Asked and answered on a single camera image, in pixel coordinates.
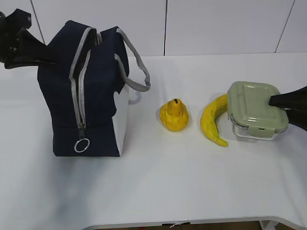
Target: navy blue lunch bag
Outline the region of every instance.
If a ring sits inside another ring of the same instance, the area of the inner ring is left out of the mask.
[[[145,85],[128,78],[124,41],[145,74]],[[118,27],[100,33],[68,21],[48,47],[59,61],[39,67],[39,86],[50,110],[56,156],[118,157],[128,117],[129,87],[150,89],[149,73],[126,34]]]

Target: white panel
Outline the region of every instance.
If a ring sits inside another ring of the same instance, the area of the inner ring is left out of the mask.
[[[163,55],[165,0],[35,0],[34,7],[46,43],[74,20],[99,31],[119,26],[141,55]]]
[[[307,52],[306,0],[295,1],[277,52]]]
[[[42,40],[41,35],[39,33],[39,29],[38,29],[38,26],[37,26],[37,23],[36,23],[35,15],[34,15],[30,0],[4,0],[4,1],[1,1],[0,11],[3,12],[5,14],[5,16],[9,16],[17,8],[31,14],[32,26],[29,29],[29,32],[34,37],[36,37],[38,40],[41,41]]]
[[[275,52],[293,0],[169,0],[166,54]]]

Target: toy banana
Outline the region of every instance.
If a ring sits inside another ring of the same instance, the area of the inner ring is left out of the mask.
[[[215,119],[226,111],[227,94],[224,94],[209,104],[203,110],[201,116],[201,130],[203,131],[206,138],[223,147],[228,146],[228,143],[227,141],[220,138]]]

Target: bag handle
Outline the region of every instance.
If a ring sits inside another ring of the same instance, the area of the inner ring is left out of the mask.
[[[119,57],[119,55],[115,54],[115,60],[118,61],[118,64],[119,64],[119,69],[120,69],[120,72],[121,72],[121,77],[122,79],[124,80],[124,82],[129,85],[131,88],[133,88],[134,90],[136,91],[139,91],[139,92],[146,92],[146,91],[149,91],[150,89],[150,76],[149,76],[149,72],[147,70],[147,68],[145,67],[142,59],[141,59],[141,56],[139,55],[139,53],[136,51],[135,47],[133,46],[133,44],[131,43],[131,41],[128,39],[127,35],[125,34],[125,32],[123,32],[121,29],[117,29],[116,30],[117,33],[119,33],[124,42],[127,44],[127,46],[129,47],[129,49],[133,52],[135,58],[136,58],[136,63],[138,65],[138,67],[144,72],[145,74],[145,85],[142,85],[140,83],[137,83],[131,79],[129,79],[126,75],[126,72],[125,72],[125,68],[124,68],[124,65],[123,63],[121,62],[121,59]]]

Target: glass food container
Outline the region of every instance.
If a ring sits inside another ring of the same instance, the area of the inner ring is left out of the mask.
[[[269,106],[270,97],[280,94],[272,85],[237,81],[227,92],[228,119],[235,135],[244,138],[272,140],[288,127],[284,109]]]

